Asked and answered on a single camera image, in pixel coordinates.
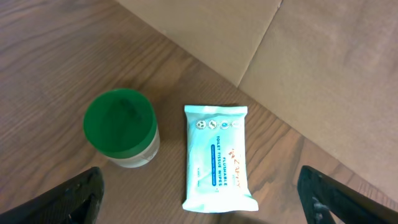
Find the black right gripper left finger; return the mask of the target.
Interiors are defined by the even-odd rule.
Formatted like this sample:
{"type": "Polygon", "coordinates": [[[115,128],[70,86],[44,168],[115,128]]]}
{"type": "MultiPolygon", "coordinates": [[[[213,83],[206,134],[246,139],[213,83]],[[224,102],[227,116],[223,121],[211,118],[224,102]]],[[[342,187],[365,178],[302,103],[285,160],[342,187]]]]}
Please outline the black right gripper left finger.
{"type": "Polygon", "coordinates": [[[53,189],[1,214],[1,223],[96,222],[104,195],[99,167],[92,167],[53,189]]]}

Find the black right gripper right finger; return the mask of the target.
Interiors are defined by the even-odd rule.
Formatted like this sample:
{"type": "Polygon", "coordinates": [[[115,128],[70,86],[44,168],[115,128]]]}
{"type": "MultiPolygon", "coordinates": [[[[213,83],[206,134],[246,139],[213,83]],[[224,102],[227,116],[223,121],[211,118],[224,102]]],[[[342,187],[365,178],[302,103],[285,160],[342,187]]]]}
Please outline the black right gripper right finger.
{"type": "Polygon", "coordinates": [[[397,212],[377,203],[320,171],[303,166],[297,190],[310,224],[397,223],[397,212]]]}

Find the mint green wipes pack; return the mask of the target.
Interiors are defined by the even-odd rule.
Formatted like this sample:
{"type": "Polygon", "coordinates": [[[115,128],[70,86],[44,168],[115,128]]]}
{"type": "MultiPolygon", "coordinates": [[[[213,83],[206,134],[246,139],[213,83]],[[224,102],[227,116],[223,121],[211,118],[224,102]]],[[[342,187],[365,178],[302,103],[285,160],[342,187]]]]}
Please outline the mint green wipes pack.
{"type": "Polygon", "coordinates": [[[184,107],[187,118],[187,196],[198,213],[257,211],[248,188],[245,106],[184,107]]]}

